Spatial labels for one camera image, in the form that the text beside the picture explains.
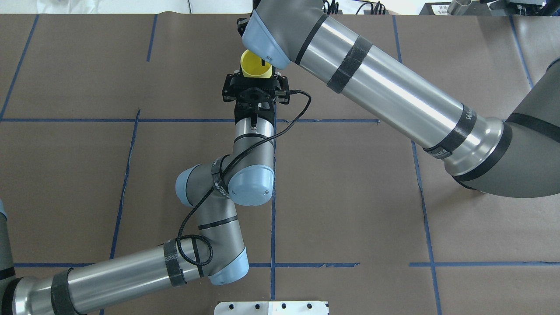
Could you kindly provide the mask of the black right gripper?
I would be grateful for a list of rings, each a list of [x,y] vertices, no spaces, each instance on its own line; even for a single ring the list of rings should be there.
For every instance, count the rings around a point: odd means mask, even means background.
[[[237,19],[237,32],[240,34],[241,37],[243,36],[249,21],[250,21],[250,17],[242,17]]]

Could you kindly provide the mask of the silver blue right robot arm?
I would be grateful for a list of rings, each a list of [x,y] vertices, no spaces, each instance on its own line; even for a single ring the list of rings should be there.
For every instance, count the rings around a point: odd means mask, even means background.
[[[325,14],[319,0],[262,0],[244,47],[272,66],[294,62],[410,138],[456,182],[490,195],[557,195],[559,60],[506,120],[468,106]]]

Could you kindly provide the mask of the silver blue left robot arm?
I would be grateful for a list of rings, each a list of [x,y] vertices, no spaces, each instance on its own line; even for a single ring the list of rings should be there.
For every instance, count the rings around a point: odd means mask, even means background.
[[[260,206],[274,192],[276,104],[288,104],[296,90],[276,72],[226,76],[225,102],[235,102],[233,152],[183,171],[175,182],[190,212],[176,237],[154,248],[43,280],[16,277],[1,209],[1,313],[3,315],[86,315],[146,294],[208,277],[230,284],[249,271],[236,205]]]

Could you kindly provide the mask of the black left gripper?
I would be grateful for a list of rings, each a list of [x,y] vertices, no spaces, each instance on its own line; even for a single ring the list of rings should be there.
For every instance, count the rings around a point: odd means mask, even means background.
[[[235,102],[234,121],[250,119],[256,125],[258,118],[274,124],[275,104],[289,104],[289,81],[286,76],[273,74],[270,78],[244,77],[242,73],[228,74],[222,88],[224,102]]]

